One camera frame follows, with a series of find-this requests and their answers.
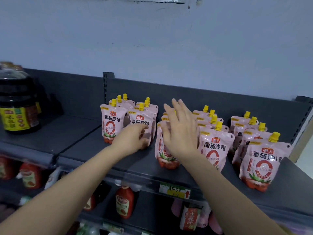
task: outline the yellow cap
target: yellow cap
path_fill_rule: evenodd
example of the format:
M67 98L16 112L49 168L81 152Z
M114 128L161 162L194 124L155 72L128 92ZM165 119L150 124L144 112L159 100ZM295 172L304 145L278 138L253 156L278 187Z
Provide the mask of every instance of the yellow cap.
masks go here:
M222 128L222 122L218 121L214 129L217 131L221 131L221 128Z
M278 132L273 132L272 135L269 136L268 141L269 141L269 142L277 142L279 136L280 136L280 133L278 133Z
M208 112L208 110L209 110L209 106L204 106L204 108L203 108L203 112L207 113L207 112Z
M144 104L145 107L149 107L149 101L147 99L145 99L145 104Z
M260 123L259 127L258 127L259 131L264 131L265 130L265 123Z
M248 119L250 117L250 111L246 111L244 114L244 118Z
M209 117L213 117L215 110L210 110Z
M121 95L118 95L118 96L117 96L117 102L119 102L119 103L122 102L122 96L121 96Z
M145 107L143 106L143 103L139 103L139 110L144 111Z
M255 125L256 124L256 117L252 116L250 121L249 121L249 124Z
M217 115L213 115L212 118L211 118L210 123L211 124L216 124L216 122L217 122Z
M115 98L112 99L111 106L116 106L116 99Z

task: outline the person's left hand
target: person's left hand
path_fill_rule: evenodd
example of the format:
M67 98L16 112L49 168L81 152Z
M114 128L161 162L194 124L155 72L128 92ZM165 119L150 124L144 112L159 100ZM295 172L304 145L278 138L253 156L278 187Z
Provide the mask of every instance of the person's left hand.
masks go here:
M148 129L145 124L128 125L114 138L111 146L123 157L144 149L149 145L148 139L142 138L145 129Z

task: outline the person's right hand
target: person's right hand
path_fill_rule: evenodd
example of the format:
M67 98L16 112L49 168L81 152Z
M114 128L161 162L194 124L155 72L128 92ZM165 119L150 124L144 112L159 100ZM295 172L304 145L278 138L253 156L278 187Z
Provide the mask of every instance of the person's right hand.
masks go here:
M197 153L197 124L194 115L182 100L173 99L171 108L164 104L171 125L171 132L166 124L161 123L164 145L178 160L194 156Z

